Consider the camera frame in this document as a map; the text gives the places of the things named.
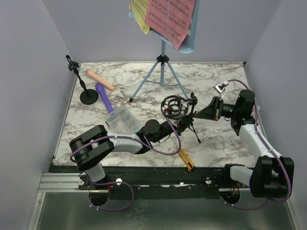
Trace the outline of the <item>beige microphone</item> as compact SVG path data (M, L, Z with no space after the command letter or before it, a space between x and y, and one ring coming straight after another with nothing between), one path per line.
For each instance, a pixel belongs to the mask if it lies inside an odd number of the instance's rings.
M109 83L108 81L106 81L105 79L103 79L100 75L96 74L93 70L91 69L86 69L85 70L85 74L87 77L93 79L94 81L96 81L97 83L102 84L104 87L106 87L108 90L110 91L114 91L115 87Z

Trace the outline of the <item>purple microphone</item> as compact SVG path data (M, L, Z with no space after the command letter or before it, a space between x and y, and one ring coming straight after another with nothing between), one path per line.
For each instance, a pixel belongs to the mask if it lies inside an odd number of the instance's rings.
M108 113L113 112L114 109L113 109L113 107L111 105L111 102L110 102L110 100L109 100L109 98L108 98L108 96L106 94L106 91L105 91L105 88L104 88L103 84L97 83L95 85L95 89L98 92L98 94L100 95L103 103L105 104L105 107L106 107Z

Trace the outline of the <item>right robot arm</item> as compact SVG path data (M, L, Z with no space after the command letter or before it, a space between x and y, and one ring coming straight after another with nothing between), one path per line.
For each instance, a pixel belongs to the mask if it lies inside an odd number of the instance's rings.
M251 115L254 105L255 93L241 90L234 105L215 96L207 107L195 114L195 118L213 121L221 117L230 118L232 129L256 160L253 169L231 166L230 171L221 175L223 186L230 188L240 182L250 188L254 197L281 202L291 196L294 161L278 153L258 131L256 120Z

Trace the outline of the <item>black round-base mic stand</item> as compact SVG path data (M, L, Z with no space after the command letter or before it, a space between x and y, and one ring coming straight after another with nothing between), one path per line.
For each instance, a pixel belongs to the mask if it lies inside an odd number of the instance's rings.
M98 100L98 92L94 89L87 89L85 82L81 79L79 75L78 68L80 67L78 62L75 62L71 59L69 55L66 55L66 60L68 61L68 69L73 71L79 80L79 84L82 87L83 91L80 94L80 101L85 105L94 104Z

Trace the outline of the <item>black tripod mic stand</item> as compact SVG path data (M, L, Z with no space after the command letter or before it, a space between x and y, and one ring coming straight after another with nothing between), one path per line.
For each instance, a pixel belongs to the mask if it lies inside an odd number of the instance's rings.
M198 99L193 92L190 94L190 98L188 99L178 95L171 95L164 98L164 100L161 102L161 112L164 117L175 120L176 124L185 116L191 116L194 118L194 108L197 102ZM201 143L194 126L192 126L191 131L196 135L197 141Z

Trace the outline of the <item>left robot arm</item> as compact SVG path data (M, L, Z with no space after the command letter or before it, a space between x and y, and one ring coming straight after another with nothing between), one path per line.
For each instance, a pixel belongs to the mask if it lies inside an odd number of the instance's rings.
M178 143L179 136L185 129L192 126L194 119L185 115L175 123L167 118L165 122L148 120L139 132L132 135L115 134L108 132L103 125L97 125L74 138L70 143L72 154L70 161L76 163L78 170L85 172L90 178L90 184L95 189L102 189L106 185L106 174L101 161L112 152L126 152L131 154L144 154L150 150L170 156L174 153L166 153L153 148L152 143L175 134Z

